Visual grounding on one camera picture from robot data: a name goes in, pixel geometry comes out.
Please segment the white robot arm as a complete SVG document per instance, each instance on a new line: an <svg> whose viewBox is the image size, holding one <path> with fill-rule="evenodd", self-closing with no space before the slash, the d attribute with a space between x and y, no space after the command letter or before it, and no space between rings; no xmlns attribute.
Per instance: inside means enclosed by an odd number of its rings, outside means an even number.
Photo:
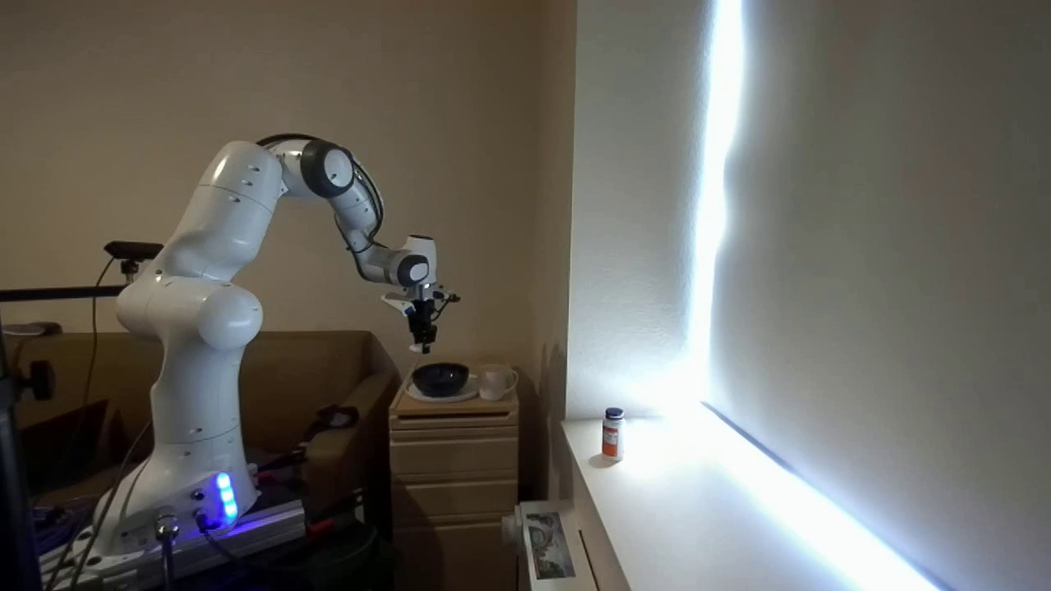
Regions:
<svg viewBox="0 0 1051 591"><path fill-rule="evenodd" d="M260 257L287 198L318 198L365 281L393 287L387 305L416 350L438 341L454 303L438 278L438 243L377 240L385 205L359 159L317 134L229 140L207 164L160 253L118 297L118 322L160 345L153 383L154 450L95 513L107 554L154 540L158 517L181 528L238 527L260 500L240 432L240 363L264 330L264 303L238 287Z"/></svg>

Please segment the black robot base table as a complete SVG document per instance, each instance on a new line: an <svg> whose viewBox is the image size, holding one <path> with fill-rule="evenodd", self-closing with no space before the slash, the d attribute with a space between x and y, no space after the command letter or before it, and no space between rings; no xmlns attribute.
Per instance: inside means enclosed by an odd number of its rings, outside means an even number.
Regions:
<svg viewBox="0 0 1051 591"><path fill-rule="evenodd" d="M176 591L257 574L317 588L365 568L376 550L377 531L356 513L312 517L288 489L267 497L234 472L205 472L148 500L148 478L133 472L41 554L41 574L45 591Z"/></svg>

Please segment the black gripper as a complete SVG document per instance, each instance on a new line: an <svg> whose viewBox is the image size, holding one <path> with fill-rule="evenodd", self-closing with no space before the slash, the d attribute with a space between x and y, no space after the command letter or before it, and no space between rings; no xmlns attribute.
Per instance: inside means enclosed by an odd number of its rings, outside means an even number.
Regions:
<svg viewBox="0 0 1051 591"><path fill-rule="evenodd" d="M458 303L458 293L438 290L407 305L405 319L416 349L432 349L438 341L438 322L445 308L454 303Z"/></svg>

